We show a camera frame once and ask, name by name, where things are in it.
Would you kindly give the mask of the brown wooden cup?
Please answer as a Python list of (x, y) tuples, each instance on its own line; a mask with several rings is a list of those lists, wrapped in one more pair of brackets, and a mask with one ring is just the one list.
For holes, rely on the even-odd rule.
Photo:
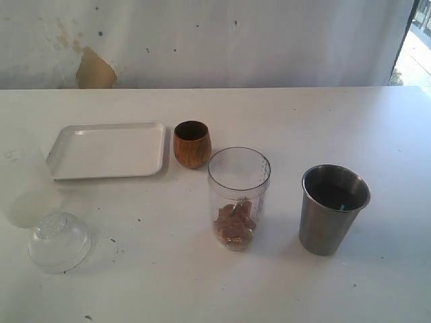
[(176, 160), (188, 169), (205, 165), (211, 157), (211, 138), (206, 124), (187, 120), (174, 128), (173, 152)]

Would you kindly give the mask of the pile of wooden blocks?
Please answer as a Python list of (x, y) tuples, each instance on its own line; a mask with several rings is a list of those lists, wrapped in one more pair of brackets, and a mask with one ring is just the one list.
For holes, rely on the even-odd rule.
[(250, 200), (237, 201), (218, 209), (213, 230), (221, 244), (231, 251), (246, 250), (253, 240), (257, 220), (252, 215)]

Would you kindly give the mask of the stainless steel cup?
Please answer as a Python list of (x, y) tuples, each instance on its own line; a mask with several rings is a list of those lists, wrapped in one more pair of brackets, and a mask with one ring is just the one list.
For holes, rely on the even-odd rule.
[(357, 173), (322, 164), (302, 177), (299, 240), (317, 256), (333, 255), (356, 217), (370, 202), (370, 189)]

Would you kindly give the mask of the clear plastic shaker cup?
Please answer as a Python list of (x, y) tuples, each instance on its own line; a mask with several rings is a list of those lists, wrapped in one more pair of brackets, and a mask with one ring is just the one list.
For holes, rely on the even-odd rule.
[(246, 250), (264, 213), (271, 164), (248, 147), (228, 147), (208, 162), (209, 216), (218, 242), (231, 251)]

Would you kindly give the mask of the white rectangular tray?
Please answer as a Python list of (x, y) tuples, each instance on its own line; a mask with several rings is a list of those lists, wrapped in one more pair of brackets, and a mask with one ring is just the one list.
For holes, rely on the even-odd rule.
[(56, 181), (152, 176), (162, 169), (165, 138), (161, 122), (70, 125), (46, 163)]

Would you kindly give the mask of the clear plastic dome lid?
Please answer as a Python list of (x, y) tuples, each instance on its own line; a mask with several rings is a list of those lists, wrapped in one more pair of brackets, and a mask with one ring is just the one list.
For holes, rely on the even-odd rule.
[(92, 237), (83, 221), (70, 213), (54, 212), (34, 226), (28, 255), (44, 273), (61, 274), (80, 264), (91, 246)]

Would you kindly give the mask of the frosted translucent plastic cup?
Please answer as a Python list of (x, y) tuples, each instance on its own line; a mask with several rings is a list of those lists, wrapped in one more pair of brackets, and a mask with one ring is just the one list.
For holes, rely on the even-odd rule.
[(29, 228), (60, 206), (38, 139), (24, 129), (1, 131), (1, 211), (8, 221)]

